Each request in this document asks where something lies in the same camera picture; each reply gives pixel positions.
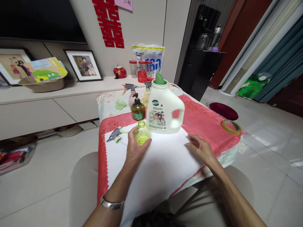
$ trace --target tv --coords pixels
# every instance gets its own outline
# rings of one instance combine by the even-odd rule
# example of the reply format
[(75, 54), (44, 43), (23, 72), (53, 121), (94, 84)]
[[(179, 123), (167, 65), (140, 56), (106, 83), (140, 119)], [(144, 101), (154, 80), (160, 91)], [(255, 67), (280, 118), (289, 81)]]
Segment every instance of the tv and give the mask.
[(1, 9), (0, 38), (87, 43), (69, 0), (8, 0)]

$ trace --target pink spray bottle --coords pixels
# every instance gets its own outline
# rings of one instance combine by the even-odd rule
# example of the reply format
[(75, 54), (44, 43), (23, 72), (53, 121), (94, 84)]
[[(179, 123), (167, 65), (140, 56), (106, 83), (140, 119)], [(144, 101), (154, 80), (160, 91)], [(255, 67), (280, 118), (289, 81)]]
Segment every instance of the pink spray bottle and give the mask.
[(129, 108), (131, 108), (132, 105), (135, 103), (136, 97), (133, 97), (133, 95), (136, 93), (135, 88), (136, 88), (137, 86), (134, 85), (134, 84), (122, 84), (122, 86), (124, 86), (124, 92), (123, 92), (122, 95), (124, 95), (125, 92), (126, 92), (127, 90), (131, 89), (131, 90), (130, 90), (130, 93), (131, 93), (131, 94), (130, 94), (130, 96), (129, 96), (129, 98), (128, 98), (128, 105), (129, 105)]

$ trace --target white cabinet drawer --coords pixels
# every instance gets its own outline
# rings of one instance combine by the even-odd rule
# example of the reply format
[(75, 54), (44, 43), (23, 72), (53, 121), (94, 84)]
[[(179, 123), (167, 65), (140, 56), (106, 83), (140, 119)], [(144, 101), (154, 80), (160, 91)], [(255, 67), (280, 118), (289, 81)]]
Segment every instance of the white cabinet drawer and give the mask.
[(0, 106), (0, 140), (73, 123), (52, 99)]
[(97, 98), (105, 92), (55, 98), (75, 121), (82, 122), (99, 117)]

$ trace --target white paper sheet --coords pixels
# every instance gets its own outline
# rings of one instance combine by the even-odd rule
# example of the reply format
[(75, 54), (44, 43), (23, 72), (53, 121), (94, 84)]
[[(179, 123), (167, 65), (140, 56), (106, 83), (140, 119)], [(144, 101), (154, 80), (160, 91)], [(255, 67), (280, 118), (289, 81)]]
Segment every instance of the white paper sheet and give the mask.
[[(136, 124), (122, 129), (130, 131)], [(107, 140), (112, 132), (105, 134)], [(122, 141), (106, 142), (108, 184), (112, 185), (122, 169), (126, 158), (128, 137), (122, 134)], [(181, 128), (175, 134), (152, 132), (152, 142), (148, 148), (130, 185), (124, 203), (120, 226), (131, 226), (135, 217), (151, 211), (181, 186), (201, 167), (201, 164), (185, 147), (188, 142), (186, 131)]]

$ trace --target red stool cushion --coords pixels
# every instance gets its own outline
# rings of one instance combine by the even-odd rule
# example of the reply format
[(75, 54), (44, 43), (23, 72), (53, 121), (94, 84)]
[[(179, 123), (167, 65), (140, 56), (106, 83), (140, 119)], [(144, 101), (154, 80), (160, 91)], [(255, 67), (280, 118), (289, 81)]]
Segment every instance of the red stool cushion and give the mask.
[(237, 112), (226, 106), (225, 104), (219, 102), (213, 102), (209, 105), (209, 108), (216, 113), (220, 114), (222, 117), (226, 118), (227, 120), (237, 120), (239, 118)]

